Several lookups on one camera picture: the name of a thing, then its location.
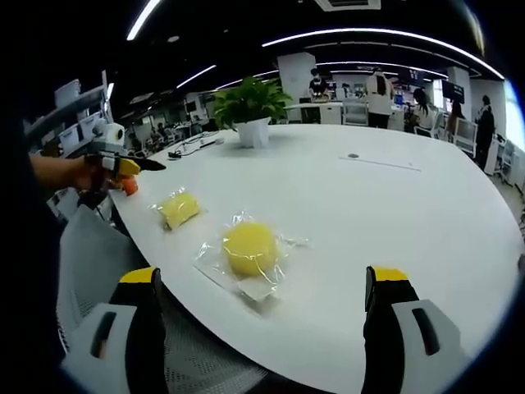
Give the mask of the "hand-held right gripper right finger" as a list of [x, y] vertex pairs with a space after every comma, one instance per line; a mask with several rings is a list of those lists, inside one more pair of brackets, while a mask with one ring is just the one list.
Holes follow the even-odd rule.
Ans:
[[405, 273], [367, 267], [363, 393], [442, 393], [468, 365], [460, 330]]

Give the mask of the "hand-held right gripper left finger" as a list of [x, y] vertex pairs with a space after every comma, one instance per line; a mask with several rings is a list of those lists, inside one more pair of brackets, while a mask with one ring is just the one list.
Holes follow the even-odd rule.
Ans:
[[61, 371], [82, 393], [163, 393], [164, 322], [159, 268], [124, 275], [109, 302], [73, 332]]

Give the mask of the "person's left hand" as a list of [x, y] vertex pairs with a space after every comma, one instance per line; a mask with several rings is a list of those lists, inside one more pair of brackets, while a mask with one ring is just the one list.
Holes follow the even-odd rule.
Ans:
[[98, 191], [112, 184], [112, 174], [102, 166], [102, 158], [98, 155], [57, 158], [53, 162], [50, 184], [57, 190]]

